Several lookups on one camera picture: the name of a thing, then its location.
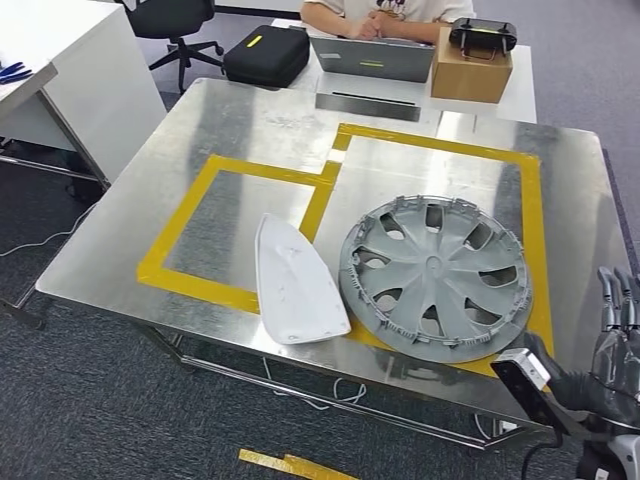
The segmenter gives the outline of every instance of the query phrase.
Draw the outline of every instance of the black device on box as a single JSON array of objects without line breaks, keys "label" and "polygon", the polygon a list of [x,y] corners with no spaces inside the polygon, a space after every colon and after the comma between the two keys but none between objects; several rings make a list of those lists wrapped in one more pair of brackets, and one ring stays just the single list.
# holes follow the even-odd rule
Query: black device on box
[{"label": "black device on box", "polygon": [[451,25],[449,42],[463,50],[479,48],[506,54],[518,43],[518,32],[508,22],[459,18]]},{"label": "black device on box", "polygon": [[225,55],[224,68],[234,82],[285,88],[309,63],[309,44],[306,30],[263,25]]}]

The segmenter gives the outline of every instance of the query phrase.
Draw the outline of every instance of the person's hand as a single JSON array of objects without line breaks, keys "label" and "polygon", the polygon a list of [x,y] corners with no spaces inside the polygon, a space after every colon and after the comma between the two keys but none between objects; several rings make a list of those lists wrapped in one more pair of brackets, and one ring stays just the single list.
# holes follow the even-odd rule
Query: person's hand
[{"label": "person's hand", "polygon": [[373,40],[380,36],[380,21],[375,18],[363,18],[353,23],[347,37],[352,40]]},{"label": "person's hand", "polygon": [[393,31],[393,27],[396,23],[399,22],[399,20],[396,20],[380,10],[369,12],[369,18],[380,25],[378,31],[380,32],[379,36],[380,37],[392,37],[393,34],[391,32]]}]

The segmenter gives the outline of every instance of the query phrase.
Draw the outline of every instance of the gray laptop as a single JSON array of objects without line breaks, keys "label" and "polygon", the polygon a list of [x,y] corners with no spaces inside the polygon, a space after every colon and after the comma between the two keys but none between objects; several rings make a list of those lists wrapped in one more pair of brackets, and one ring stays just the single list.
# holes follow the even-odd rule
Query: gray laptop
[{"label": "gray laptop", "polygon": [[407,40],[311,37],[325,72],[425,83],[435,47]]}]

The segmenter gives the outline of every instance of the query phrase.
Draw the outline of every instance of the chair base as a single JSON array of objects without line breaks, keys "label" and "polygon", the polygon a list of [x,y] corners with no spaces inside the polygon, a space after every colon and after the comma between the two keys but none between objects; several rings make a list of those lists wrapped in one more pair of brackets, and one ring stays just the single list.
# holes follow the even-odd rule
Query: chair base
[{"label": "chair base", "polygon": [[169,53],[149,65],[149,69],[155,70],[156,68],[175,60],[180,61],[178,88],[180,89],[180,94],[184,93],[184,73],[187,68],[191,68],[192,59],[220,67],[223,74],[225,73],[224,65],[223,65],[221,61],[201,52],[201,50],[215,47],[217,55],[224,55],[224,49],[220,46],[218,42],[204,42],[187,45],[182,38],[171,38],[169,41],[171,42],[171,45],[168,46]]}]

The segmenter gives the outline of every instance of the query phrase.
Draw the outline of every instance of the office chair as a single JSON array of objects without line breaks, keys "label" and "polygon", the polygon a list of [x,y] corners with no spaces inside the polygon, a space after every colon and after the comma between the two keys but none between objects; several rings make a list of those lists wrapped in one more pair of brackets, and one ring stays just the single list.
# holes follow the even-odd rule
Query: office chair
[{"label": "office chair", "polygon": [[174,60],[180,61],[178,87],[184,93],[184,72],[191,67],[191,60],[200,60],[224,67],[220,60],[205,55],[200,50],[215,47],[216,54],[222,56],[224,49],[218,42],[204,42],[187,45],[182,37],[198,32],[202,24],[214,18],[214,0],[136,0],[135,10],[130,10],[124,0],[115,0],[125,6],[134,33],[140,38],[168,39],[169,53],[149,65],[149,70],[166,65]]}]

